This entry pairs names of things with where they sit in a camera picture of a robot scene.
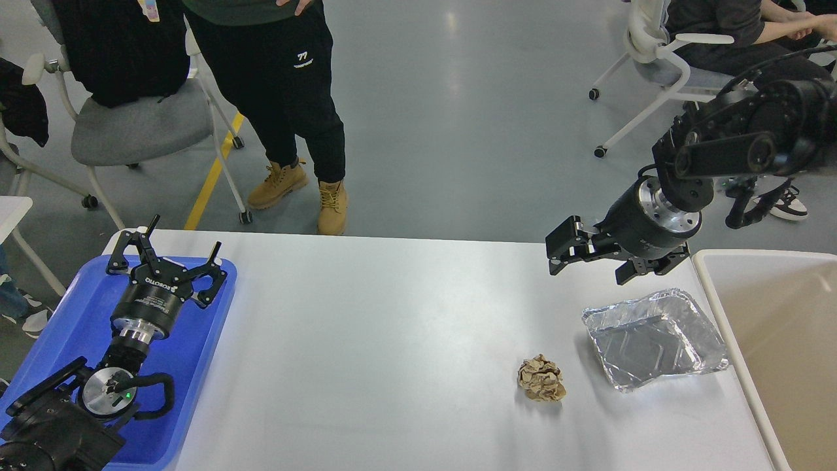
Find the seated person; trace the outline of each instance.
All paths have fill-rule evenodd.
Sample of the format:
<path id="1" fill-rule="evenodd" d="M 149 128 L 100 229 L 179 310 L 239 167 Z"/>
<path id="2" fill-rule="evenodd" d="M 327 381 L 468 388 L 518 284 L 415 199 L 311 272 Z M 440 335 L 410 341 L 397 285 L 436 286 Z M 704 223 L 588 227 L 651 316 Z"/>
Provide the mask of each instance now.
<path id="1" fill-rule="evenodd" d="M 791 12 L 771 0 L 671 0 L 666 27 L 678 33 L 728 34 L 732 44 L 688 44 L 677 54 L 693 67 L 738 75 L 751 66 L 794 50 L 816 46 L 820 38 L 837 39 L 837 15 Z M 804 57 L 771 65 L 755 80 L 833 80 L 829 72 Z"/>
<path id="2" fill-rule="evenodd" d="M 0 246 L 0 318 L 16 324 L 24 334 L 36 339 L 52 314 L 52 309 L 15 286 L 6 252 Z"/>

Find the person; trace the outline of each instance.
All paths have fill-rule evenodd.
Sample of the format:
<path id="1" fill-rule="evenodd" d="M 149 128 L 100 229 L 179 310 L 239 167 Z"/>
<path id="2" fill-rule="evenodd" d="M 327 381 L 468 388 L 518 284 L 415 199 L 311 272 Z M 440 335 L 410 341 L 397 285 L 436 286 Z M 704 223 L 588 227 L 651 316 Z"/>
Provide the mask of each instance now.
<path id="1" fill-rule="evenodd" d="M 779 0 L 779 6 L 787 10 L 803 10 L 815 15 L 837 13 L 837 0 Z M 834 76 L 835 64 L 837 64 L 837 61 L 832 60 L 825 66 L 825 69 L 831 72 L 832 77 Z"/>
<path id="2" fill-rule="evenodd" d="M 346 229 L 346 138 L 331 98 L 333 39 L 318 0 L 182 0 L 221 94 L 253 125 L 268 176 L 248 197 L 266 209 L 302 188 L 295 135 L 306 141 L 320 186 L 317 233 Z"/>
<path id="3" fill-rule="evenodd" d="M 837 40 L 837 15 L 792 12 L 771 0 L 672 0 L 666 28 L 680 33 L 728 34 L 732 44 L 688 44 L 677 54 L 689 65 L 739 75 L 765 60 L 815 47 L 822 38 Z M 833 80 L 822 66 L 803 56 L 782 60 L 762 70 L 753 84 L 761 88 L 775 80 Z M 803 220 L 808 210 L 790 187 L 771 214 Z"/>
<path id="4" fill-rule="evenodd" d="M 9 272 L 6 252 L 0 246 L 0 316 L 20 326 L 29 337 L 37 339 L 53 311 L 19 289 Z"/>

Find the office chair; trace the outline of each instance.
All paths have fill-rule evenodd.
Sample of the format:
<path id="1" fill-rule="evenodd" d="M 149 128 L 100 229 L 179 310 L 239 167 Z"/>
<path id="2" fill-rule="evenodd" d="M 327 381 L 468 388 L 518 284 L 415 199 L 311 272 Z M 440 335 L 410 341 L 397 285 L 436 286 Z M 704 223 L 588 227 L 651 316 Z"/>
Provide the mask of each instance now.
<path id="1" fill-rule="evenodd" d="M 5 182 L 3 182 L 2 185 L 3 188 L 10 189 L 8 191 L 9 195 L 25 196 L 28 190 L 29 180 L 31 179 L 32 174 L 36 173 L 47 179 L 53 180 L 55 183 L 69 189 L 70 191 L 83 195 L 84 200 L 82 205 L 85 208 L 94 208 L 97 206 L 95 197 L 87 194 L 86 190 L 81 188 L 79 185 L 62 179 L 61 177 L 40 168 L 34 163 L 21 158 L 18 153 L 18 148 L 14 146 L 14 144 L 9 143 L 6 139 L 6 127 L 3 125 L 2 113 L 0 113 L 0 166 L 10 167 L 11 173 L 14 174 L 12 183 L 6 185 Z M 35 250 L 29 245 L 29 243 L 24 240 L 17 227 L 12 229 L 11 236 L 14 241 L 18 243 L 20 249 L 26 257 L 32 262 L 32 265 L 38 270 L 41 276 L 44 277 L 44 280 L 46 280 L 49 284 L 49 287 L 51 287 L 59 296 L 64 296 L 64 293 L 67 291 L 64 285 L 62 285 L 55 274 L 52 273 L 52 270 L 47 267 L 46 263 L 41 260 L 41 257 L 35 253 Z"/>
<path id="2" fill-rule="evenodd" d="M 725 34 L 677 34 L 670 41 L 665 30 L 669 0 L 632 0 L 628 27 L 623 36 L 625 53 L 593 83 L 588 93 L 590 100 L 601 96 L 599 87 L 628 59 L 632 59 L 639 74 L 648 82 L 661 86 L 662 91 L 644 110 L 624 125 L 616 134 L 598 146 L 593 154 L 602 158 L 616 142 L 637 127 L 646 117 L 668 100 L 707 102 L 732 79 L 729 75 L 689 66 L 675 51 L 687 44 L 731 44 L 732 36 Z"/>
<path id="3" fill-rule="evenodd" d="M 58 16 L 51 0 L 31 0 L 31 3 L 44 26 L 61 46 L 61 54 L 57 60 L 51 61 L 47 61 L 43 54 L 30 57 L 24 68 L 23 83 L 37 83 L 44 71 L 55 75 L 64 108 L 75 121 L 70 151 L 77 162 L 87 167 L 90 184 L 118 229 L 124 229 L 125 223 L 102 189 L 95 168 L 117 165 L 135 168 L 140 162 L 182 151 L 210 136 L 214 140 L 216 158 L 239 207 L 239 222 L 249 224 L 253 221 L 253 215 L 244 206 L 221 155 L 221 145 L 215 132 L 215 113 L 232 134 L 234 147 L 241 148 L 244 143 L 204 85 L 197 73 L 199 67 L 193 69 L 190 73 L 193 76 L 186 79 L 176 94 L 165 100 L 142 97 L 138 101 L 107 108 L 88 98 L 81 111 L 76 112 L 64 81 L 64 73 L 70 71 L 70 64 Z M 184 40 L 187 41 L 187 54 L 193 64 L 199 65 L 200 49 L 194 39 Z"/>

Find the brown crumpled paper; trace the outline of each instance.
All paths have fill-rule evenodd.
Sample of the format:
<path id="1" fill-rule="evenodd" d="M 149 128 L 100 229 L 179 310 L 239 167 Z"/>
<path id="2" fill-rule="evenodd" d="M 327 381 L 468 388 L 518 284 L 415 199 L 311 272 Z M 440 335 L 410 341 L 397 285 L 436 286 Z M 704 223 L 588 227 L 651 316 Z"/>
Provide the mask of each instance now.
<path id="1" fill-rule="evenodd" d="M 561 370 L 543 354 L 525 360 L 517 371 L 517 384 L 534 401 L 560 401 L 567 395 L 561 384 Z"/>

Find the yellow floor line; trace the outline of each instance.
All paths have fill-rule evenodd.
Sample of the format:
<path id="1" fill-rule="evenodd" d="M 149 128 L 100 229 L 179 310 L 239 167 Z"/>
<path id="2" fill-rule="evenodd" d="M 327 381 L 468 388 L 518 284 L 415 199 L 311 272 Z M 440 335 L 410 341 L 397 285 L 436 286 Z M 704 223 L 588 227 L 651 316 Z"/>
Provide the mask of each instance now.
<path id="1" fill-rule="evenodd" d="M 236 132 L 238 132 L 241 128 L 242 122 L 244 122 L 244 115 L 241 113 L 235 113 L 235 118 L 233 118 L 233 129 L 235 129 Z M 229 149 L 231 148 L 233 148 L 233 133 L 227 132 L 227 137 L 223 139 L 223 143 L 221 144 L 221 156 L 223 158 L 227 158 L 229 155 Z M 215 163 L 213 163 L 212 168 L 209 169 L 209 174 L 207 175 L 206 180 L 203 181 L 203 188 L 201 188 L 201 192 L 198 194 L 198 199 L 195 200 L 195 204 L 192 206 L 192 212 L 189 213 L 189 217 L 186 219 L 186 225 L 183 226 L 184 230 L 195 230 L 198 228 L 198 223 L 201 221 L 203 211 L 207 208 L 209 197 L 212 196 L 212 192 L 215 189 L 215 184 L 218 182 L 218 176 L 220 176 L 220 174 L 221 163 L 215 159 Z"/>

